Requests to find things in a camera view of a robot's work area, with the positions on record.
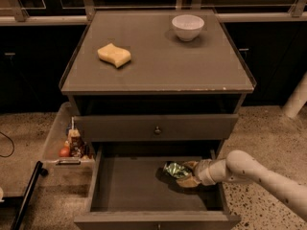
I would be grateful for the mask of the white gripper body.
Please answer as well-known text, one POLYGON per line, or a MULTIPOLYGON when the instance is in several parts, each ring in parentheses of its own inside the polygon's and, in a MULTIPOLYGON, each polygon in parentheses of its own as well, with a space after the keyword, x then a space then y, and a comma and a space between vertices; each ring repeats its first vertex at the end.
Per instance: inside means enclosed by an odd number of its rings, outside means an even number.
POLYGON ((215 185, 216 181, 210 173, 210 159, 201 160, 194 169, 194 175, 203 186, 215 185))

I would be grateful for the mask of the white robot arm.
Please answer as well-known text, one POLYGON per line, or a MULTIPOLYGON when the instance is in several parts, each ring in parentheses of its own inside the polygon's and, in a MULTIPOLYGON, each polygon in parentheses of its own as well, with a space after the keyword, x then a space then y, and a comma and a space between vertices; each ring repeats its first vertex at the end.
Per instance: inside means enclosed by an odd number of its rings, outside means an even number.
POLYGON ((191 172, 177 180, 177 184, 182 188, 250 180, 260 185, 307 221, 307 187, 279 173, 270 171, 242 150, 231 151, 225 159, 188 161, 183 165, 191 172))

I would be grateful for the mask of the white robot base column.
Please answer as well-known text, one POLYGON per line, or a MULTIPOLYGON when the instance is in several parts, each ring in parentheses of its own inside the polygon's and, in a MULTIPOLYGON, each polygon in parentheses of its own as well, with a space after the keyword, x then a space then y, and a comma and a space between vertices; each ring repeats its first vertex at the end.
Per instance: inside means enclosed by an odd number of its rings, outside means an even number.
POLYGON ((294 118, 307 103, 307 72, 283 106, 282 110, 289 118, 294 118))

